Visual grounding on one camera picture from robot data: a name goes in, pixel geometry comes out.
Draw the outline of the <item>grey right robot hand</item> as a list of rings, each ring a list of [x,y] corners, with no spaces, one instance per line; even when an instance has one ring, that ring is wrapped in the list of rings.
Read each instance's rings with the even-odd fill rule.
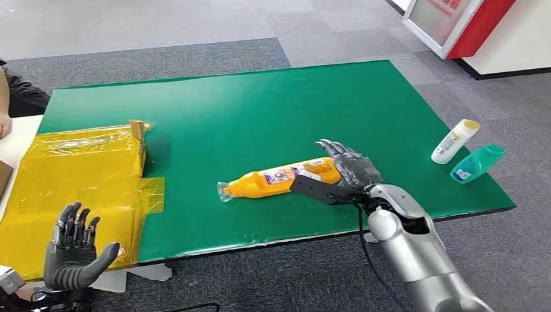
[[[383,182],[381,174],[368,157],[340,142],[320,139],[315,142],[331,158],[340,174],[343,187],[363,192],[365,188]]]

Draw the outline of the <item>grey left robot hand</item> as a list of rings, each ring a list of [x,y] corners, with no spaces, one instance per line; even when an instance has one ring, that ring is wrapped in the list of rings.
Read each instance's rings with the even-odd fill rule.
[[[95,245],[99,216],[87,221],[89,208],[76,201],[58,215],[47,244],[43,281],[55,291],[84,289],[95,282],[117,258],[120,244],[108,244],[100,255]]]

